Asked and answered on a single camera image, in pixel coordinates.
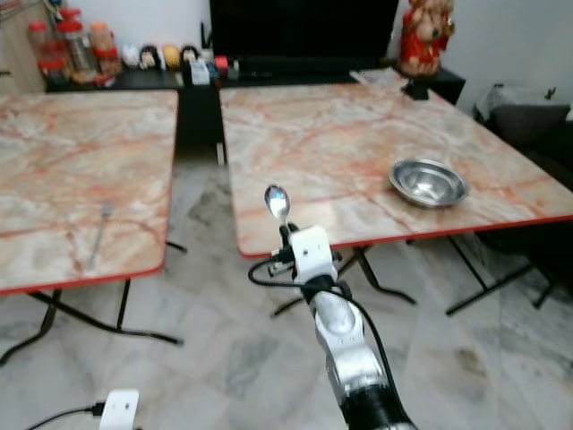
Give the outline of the black television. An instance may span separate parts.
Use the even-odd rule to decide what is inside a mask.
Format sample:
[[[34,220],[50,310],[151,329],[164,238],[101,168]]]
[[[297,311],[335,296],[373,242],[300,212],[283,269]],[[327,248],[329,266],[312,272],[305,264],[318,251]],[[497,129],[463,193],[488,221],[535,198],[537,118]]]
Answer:
[[[398,0],[210,0],[214,50],[228,56],[385,55]]]

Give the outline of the steel spoon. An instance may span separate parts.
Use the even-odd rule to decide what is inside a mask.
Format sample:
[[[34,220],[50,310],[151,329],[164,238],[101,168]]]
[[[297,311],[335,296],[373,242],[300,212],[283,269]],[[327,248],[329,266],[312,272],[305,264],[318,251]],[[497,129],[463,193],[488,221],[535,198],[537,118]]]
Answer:
[[[263,193],[263,203],[271,217],[282,227],[289,227],[290,198],[279,185],[269,185]]]

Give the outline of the wooden cabinet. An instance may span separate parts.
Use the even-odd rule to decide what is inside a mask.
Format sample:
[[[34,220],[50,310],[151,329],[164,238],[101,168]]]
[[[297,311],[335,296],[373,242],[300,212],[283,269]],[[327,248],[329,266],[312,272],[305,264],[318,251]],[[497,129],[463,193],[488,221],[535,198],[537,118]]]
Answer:
[[[44,21],[42,0],[5,0],[1,4],[0,95],[44,93],[46,84],[28,38],[29,25]]]

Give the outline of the steel fork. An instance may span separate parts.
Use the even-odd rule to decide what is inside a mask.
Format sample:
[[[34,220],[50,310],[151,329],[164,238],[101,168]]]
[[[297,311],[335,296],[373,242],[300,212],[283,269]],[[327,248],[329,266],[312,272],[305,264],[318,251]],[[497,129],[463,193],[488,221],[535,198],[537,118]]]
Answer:
[[[90,247],[89,259],[86,262],[86,270],[93,271],[95,263],[98,260],[99,249],[101,249],[101,243],[104,237],[104,232],[106,232],[107,223],[110,221],[112,214],[115,212],[114,203],[103,203],[101,205],[101,210],[99,210],[99,224],[97,230],[97,236],[95,236],[93,245]]]

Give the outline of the red and gold figurine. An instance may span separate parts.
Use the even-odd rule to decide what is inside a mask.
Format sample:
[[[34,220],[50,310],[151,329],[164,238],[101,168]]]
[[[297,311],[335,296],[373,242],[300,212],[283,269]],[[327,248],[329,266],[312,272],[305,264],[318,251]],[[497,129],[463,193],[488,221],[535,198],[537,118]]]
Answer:
[[[427,82],[441,69],[441,53],[456,29],[455,0],[409,0],[398,45],[398,73],[406,77],[402,91],[414,101],[429,98]]]

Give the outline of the dark sofa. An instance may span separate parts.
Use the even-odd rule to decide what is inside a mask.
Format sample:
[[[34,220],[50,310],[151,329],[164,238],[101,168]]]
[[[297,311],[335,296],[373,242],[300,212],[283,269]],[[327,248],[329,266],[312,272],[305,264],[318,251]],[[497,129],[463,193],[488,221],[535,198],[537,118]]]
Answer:
[[[573,101],[555,93],[495,83],[475,103],[475,118],[573,190]]]

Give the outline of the steel bowl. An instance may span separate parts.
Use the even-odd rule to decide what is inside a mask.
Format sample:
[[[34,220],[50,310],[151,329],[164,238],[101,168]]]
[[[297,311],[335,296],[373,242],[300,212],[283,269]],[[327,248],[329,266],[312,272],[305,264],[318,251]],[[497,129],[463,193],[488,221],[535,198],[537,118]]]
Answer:
[[[451,167],[430,159],[401,159],[389,169],[389,182],[402,200],[425,209],[446,208],[469,195],[469,183]]]

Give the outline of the printed paper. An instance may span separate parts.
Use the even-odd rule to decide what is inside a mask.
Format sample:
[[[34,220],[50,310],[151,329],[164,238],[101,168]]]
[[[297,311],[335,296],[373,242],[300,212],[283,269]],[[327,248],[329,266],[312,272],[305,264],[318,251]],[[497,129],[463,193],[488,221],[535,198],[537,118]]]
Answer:
[[[405,75],[397,73],[392,68],[351,71],[351,77],[363,85],[376,87],[376,89],[402,89],[409,83]]]

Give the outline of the small yellow doll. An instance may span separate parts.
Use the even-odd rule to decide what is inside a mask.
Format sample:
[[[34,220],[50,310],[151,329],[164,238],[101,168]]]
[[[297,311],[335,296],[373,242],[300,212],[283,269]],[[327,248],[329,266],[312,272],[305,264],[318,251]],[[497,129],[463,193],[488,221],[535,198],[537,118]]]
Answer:
[[[161,57],[165,70],[179,70],[183,65],[183,50],[177,45],[167,44],[161,47]]]

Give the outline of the small white box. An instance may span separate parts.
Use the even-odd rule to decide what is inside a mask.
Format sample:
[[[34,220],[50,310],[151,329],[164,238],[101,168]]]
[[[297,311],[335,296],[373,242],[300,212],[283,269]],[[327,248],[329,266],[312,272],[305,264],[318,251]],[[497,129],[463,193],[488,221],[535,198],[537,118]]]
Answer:
[[[205,60],[195,60],[190,64],[190,77],[192,77],[193,86],[211,85],[212,75],[208,62]]]

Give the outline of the marble folding table with fork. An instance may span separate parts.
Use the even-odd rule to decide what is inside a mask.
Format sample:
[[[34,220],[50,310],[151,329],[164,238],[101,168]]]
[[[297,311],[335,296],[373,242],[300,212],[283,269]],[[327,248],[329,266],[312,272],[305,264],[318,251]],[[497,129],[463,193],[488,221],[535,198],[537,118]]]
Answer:
[[[46,305],[39,336],[65,313],[128,335],[63,302],[68,288],[158,273],[167,260],[179,95],[62,91],[0,101],[0,294]],[[101,205],[114,203],[94,270]]]

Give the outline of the marble folding table with bowl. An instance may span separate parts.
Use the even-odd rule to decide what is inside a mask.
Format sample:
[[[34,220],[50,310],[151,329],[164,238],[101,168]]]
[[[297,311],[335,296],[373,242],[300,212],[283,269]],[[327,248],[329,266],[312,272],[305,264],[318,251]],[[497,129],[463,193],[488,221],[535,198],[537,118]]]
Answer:
[[[237,249],[278,249],[267,185],[286,189],[295,224],[327,229],[333,247],[365,259],[373,245],[573,219],[573,192],[445,99],[363,85],[253,87],[220,93]],[[426,210],[401,200],[389,170],[441,161],[469,184],[461,204]]]

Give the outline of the small dark-haired doll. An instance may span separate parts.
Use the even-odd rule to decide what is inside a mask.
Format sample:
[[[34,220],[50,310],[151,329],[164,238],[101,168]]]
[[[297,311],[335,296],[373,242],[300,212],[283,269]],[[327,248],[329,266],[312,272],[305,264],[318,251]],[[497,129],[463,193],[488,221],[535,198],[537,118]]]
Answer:
[[[183,58],[183,68],[192,68],[198,60],[201,60],[203,53],[194,45],[184,45],[180,50]]]
[[[167,68],[158,47],[146,45],[141,48],[139,68],[141,70],[164,70]]]

